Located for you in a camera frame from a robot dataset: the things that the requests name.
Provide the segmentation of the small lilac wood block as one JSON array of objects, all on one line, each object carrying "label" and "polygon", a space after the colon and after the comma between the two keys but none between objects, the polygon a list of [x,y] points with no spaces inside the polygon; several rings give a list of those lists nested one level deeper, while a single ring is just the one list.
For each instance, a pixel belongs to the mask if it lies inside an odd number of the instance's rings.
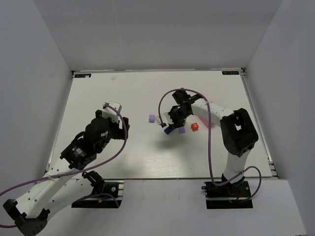
[{"label": "small lilac wood block", "polygon": [[185,131],[185,128],[184,127],[180,127],[179,128],[179,133],[180,134],[184,134],[186,131]]}]

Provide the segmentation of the dark blue wood block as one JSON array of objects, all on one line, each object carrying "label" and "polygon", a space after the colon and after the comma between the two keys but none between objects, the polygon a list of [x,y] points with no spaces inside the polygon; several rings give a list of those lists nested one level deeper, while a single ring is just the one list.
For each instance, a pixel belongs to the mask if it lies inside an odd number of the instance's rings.
[{"label": "dark blue wood block", "polygon": [[166,129],[164,129],[164,132],[166,135],[169,135],[174,130],[175,128],[173,126],[168,126]]}]

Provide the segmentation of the red orange wood cube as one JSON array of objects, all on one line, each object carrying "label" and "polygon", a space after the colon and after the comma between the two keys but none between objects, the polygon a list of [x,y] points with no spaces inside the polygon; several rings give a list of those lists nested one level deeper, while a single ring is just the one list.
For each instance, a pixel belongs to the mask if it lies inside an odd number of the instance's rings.
[{"label": "red orange wood cube", "polygon": [[197,131],[199,129],[199,125],[197,122],[191,124],[192,131]]}]

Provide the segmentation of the large lilac wood block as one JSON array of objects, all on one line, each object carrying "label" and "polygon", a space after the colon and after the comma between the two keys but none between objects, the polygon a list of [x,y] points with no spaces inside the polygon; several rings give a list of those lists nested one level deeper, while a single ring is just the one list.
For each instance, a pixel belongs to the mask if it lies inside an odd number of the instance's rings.
[{"label": "large lilac wood block", "polygon": [[154,123],[155,122],[155,115],[149,115],[149,123]]}]

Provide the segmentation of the pink plastic box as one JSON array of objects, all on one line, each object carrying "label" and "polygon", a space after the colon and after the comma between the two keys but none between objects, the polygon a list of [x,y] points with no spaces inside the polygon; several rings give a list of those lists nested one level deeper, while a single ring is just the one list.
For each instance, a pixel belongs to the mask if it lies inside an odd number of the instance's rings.
[{"label": "pink plastic box", "polygon": [[214,128],[216,126],[213,122],[211,122],[211,124],[209,124],[208,119],[205,119],[203,117],[199,117],[199,119],[207,128],[209,128],[209,127]]}]

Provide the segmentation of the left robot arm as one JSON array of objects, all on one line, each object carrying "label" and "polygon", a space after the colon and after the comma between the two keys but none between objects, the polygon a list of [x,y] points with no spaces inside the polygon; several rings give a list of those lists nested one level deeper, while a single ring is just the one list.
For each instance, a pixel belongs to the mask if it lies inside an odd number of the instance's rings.
[{"label": "left robot arm", "polygon": [[61,153],[59,160],[42,177],[32,180],[33,187],[17,199],[8,199],[3,208],[14,221],[14,227],[25,236],[41,232],[52,215],[49,203],[55,203],[55,194],[66,185],[73,175],[85,177],[95,175],[93,168],[87,168],[112,140],[126,141],[129,120],[117,110],[109,107],[97,110],[95,118],[85,131],[78,133]]}]

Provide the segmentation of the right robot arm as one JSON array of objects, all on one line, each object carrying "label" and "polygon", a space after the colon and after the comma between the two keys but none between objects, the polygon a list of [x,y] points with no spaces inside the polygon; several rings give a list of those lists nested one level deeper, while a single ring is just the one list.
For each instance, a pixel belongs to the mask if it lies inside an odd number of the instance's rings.
[{"label": "right robot arm", "polygon": [[189,95],[187,89],[174,90],[172,97],[177,103],[165,114],[168,130],[172,131],[184,126],[189,116],[206,119],[221,130],[224,147],[227,150],[226,168],[221,183],[213,179],[211,162],[211,129],[208,128],[208,162],[212,183],[216,187],[235,184],[244,179],[245,163],[250,151],[258,141],[258,133],[247,110],[240,108],[230,110],[209,102],[205,96],[195,92]]}]

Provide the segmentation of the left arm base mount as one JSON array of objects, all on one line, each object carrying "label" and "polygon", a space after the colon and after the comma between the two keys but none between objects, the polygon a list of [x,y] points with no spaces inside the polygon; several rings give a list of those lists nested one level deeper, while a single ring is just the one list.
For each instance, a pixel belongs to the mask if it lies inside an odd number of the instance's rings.
[{"label": "left arm base mount", "polygon": [[119,208],[123,199],[123,181],[105,180],[96,171],[83,172],[82,177],[89,182],[91,191],[73,202],[72,208]]}]

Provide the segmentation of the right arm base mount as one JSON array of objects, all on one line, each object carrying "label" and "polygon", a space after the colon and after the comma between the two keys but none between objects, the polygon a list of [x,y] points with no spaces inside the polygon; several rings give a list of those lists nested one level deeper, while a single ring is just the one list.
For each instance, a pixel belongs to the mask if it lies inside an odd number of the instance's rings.
[{"label": "right arm base mount", "polygon": [[212,182],[204,182],[201,189],[205,192],[207,209],[250,209],[252,200],[247,200],[252,194],[249,183],[215,186]]}]

